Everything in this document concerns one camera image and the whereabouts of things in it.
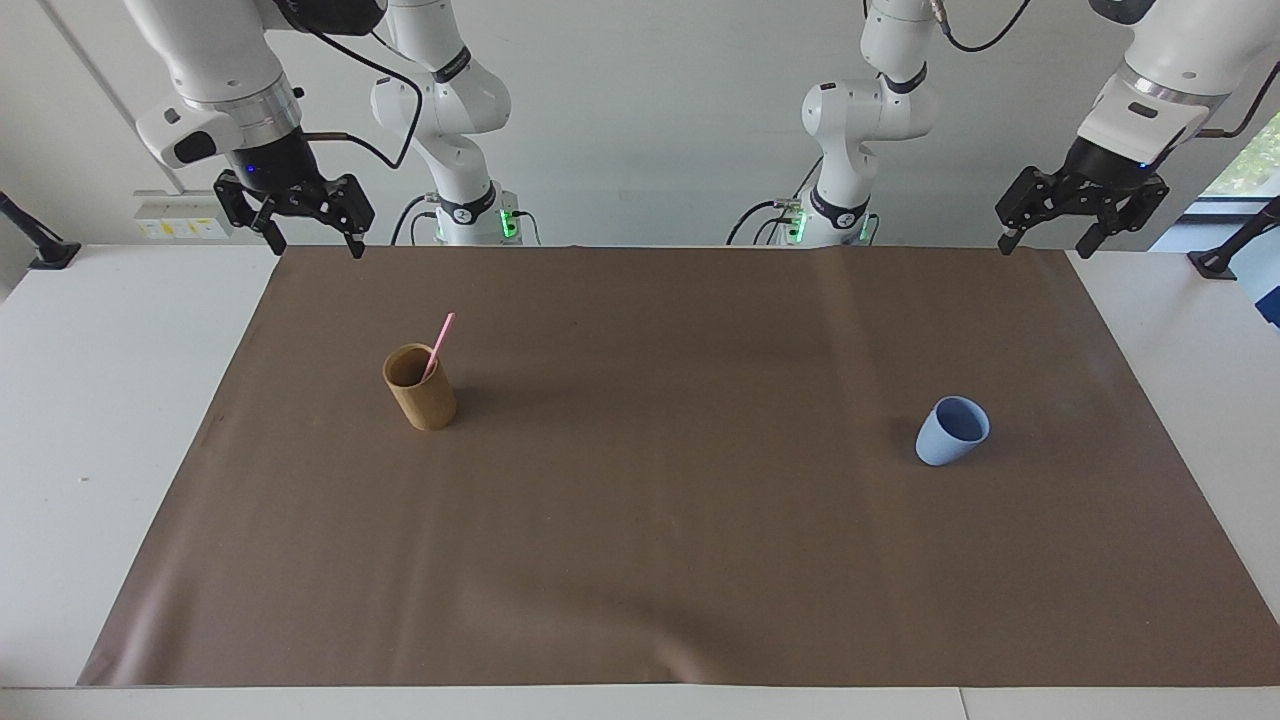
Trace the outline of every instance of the straw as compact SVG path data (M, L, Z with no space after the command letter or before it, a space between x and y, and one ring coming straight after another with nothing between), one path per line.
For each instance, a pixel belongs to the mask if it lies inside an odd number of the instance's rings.
M440 328L440 336L435 338L435 345L431 347L431 359L426 363L426 372L422 373L422 382L426 382L426 378L430 378L431 373L435 372L436 360L440 357L440 347L444 346L444 340L449 334L449 328L453 327L453 318L456 315L456 313L449 313L449 315L444 318L444 325Z

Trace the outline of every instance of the power outlet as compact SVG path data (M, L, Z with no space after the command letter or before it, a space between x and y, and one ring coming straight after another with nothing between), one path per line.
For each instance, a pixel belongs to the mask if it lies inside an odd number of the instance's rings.
M133 220L148 240L229 240L233 232L212 196L143 199Z

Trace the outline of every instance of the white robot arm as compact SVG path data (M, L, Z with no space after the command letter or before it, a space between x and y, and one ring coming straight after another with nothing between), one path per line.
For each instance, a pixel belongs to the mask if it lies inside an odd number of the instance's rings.
M1133 45L1080 124L1062 169L1027 168L996 205L1012 252L1025 232L1060 215L1093 215L1076 245L1089 258L1108 237L1142 229L1169 193L1156 174L1197 137L1280 35L1275 0L1089 0L1133 26Z
M169 68L174 92L138 120L138 133L173 168L227 155L214 186L232 224L250 227L280 254L274 215L306 217L339 231L352 255L374 220L355 176L328 181L302 132L296 91L264 37L293 27L366 35L385 0L125 0ZM252 208L248 199L260 206Z
M822 146L822 173L801 191L803 219L791 242L845 245L859 236L878 160L864 142L910 140L933 129L938 94L927 82L924 54L934 32L928 0L872 0L863 56L876 79L827 82L809 91L804 126Z
M517 245L511 222L515 196L489 177L484 152L463 137L499 129L511 118L511 95L462 42L449 0L390 0L392 40L428 72L410 74L426 97L413 146L435 178L440 240L448 245ZM387 128L408 132L411 88L387 78L372 91L374 115Z

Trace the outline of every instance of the white table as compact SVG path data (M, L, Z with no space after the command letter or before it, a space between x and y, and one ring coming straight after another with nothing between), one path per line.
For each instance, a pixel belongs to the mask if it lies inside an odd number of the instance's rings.
M74 683L274 264L259 247L90 247L69 270L29 274L0 305L0 684ZM1181 256L1102 254L1076 268L1280 611L1280 337L1236 286L1201 281ZM13 719L370 710L477 719L1261 720L1280 716L1280 688L0 691L0 717Z

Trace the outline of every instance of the blue cup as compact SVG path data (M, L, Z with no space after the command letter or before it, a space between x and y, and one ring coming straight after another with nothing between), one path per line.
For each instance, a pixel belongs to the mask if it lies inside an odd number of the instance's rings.
M943 397L915 438L915 454L934 468L969 455L991 436L987 413L968 397Z

